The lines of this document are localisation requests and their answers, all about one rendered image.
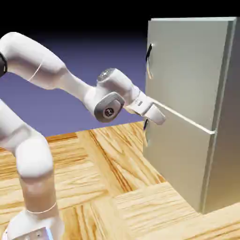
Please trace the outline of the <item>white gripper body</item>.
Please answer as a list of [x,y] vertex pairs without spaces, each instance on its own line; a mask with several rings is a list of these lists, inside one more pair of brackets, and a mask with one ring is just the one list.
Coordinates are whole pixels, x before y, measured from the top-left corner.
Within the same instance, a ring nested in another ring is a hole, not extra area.
[[164,114],[155,104],[151,105],[151,107],[144,114],[144,117],[152,121],[156,125],[162,125],[165,122]]

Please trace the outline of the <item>short grey-green cabinet door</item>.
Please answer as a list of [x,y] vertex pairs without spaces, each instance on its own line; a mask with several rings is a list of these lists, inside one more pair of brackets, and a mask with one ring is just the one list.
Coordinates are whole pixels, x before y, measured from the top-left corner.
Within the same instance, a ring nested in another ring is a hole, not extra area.
[[203,192],[209,147],[214,131],[197,127],[163,109],[165,122],[149,122],[144,157],[197,212],[203,211]]

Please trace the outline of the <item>tall grey-green cabinet door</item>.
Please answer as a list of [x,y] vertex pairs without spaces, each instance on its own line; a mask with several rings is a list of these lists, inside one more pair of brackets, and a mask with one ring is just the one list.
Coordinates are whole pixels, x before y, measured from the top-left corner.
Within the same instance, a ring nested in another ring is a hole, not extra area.
[[152,79],[146,93],[161,104],[213,130],[218,88],[236,17],[152,19],[148,45]]

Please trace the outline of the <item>grey-green painted cabinet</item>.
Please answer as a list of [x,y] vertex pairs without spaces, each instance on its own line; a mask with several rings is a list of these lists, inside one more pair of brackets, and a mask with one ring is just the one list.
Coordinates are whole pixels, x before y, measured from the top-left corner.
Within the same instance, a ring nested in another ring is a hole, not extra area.
[[[202,214],[240,202],[240,18],[236,19],[218,88],[214,128],[211,130],[215,136],[209,147]],[[166,109],[203,128],[160,102],[157,103],[161,111]]]

